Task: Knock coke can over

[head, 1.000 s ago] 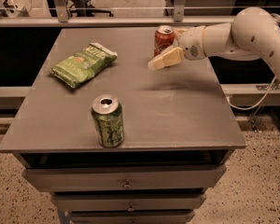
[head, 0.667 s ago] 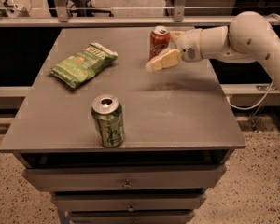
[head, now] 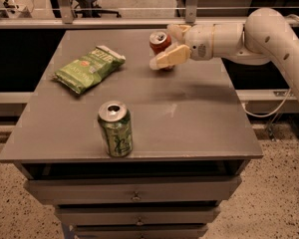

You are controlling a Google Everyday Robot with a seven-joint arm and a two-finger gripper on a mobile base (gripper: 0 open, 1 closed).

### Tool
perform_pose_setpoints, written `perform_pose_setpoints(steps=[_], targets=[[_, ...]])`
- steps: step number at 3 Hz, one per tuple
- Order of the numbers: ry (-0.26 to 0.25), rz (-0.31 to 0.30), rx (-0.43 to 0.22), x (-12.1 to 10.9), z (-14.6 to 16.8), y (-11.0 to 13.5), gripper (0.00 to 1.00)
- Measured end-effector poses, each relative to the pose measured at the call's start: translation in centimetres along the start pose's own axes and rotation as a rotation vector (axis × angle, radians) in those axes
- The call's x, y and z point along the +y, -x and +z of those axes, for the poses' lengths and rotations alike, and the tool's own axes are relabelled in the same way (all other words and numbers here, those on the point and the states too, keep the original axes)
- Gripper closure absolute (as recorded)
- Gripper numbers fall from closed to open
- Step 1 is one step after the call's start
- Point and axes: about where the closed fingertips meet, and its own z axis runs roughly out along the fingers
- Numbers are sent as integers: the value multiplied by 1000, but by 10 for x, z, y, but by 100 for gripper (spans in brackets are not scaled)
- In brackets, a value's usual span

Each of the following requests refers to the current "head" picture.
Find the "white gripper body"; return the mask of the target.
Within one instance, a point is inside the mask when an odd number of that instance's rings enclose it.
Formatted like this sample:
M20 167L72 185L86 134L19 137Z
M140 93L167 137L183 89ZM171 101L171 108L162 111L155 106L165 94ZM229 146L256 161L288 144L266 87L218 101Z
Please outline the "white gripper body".
M207 61L213 57L213 25L192 26L184 35L190 57L195 61Z

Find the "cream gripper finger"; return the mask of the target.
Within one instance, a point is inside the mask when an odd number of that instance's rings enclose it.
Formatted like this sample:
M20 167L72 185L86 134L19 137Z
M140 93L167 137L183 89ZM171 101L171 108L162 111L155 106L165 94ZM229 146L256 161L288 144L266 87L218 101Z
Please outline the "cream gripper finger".
M172 44L163 52L157 54L149 61L149 67L152 70L160 70L170 68L172 66L182 64L190 58L190 49L182 44Z
M178 41L183 41L185 33L190 29L189 25L169 24L167 32Z

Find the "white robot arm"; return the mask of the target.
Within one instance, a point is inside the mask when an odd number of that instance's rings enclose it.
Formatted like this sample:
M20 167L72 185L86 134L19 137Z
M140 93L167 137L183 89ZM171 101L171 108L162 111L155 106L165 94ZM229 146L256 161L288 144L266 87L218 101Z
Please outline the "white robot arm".
M271 62L299 103L299 38L279 12L260 8L243 24L170 24L167 32L176 42L150 60L153 70L179 65L189 59L224 58L243 65Z

